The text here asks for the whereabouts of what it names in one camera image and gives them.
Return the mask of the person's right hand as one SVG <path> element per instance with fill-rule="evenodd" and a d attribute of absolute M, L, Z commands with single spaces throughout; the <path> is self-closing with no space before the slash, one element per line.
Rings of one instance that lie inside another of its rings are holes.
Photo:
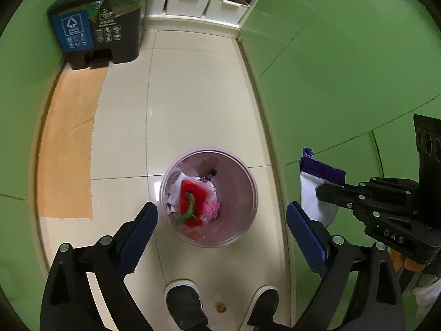
<path fill-rule="evenodd" d="M 426 267 L 426 265 L 419 264 L 416 261 L 407 258 L 406 256 L 395 250 L 390 250 L 389 256 L 397 273 L 401 269 L 406 269 L 413 272 L 421 272 Z"/>

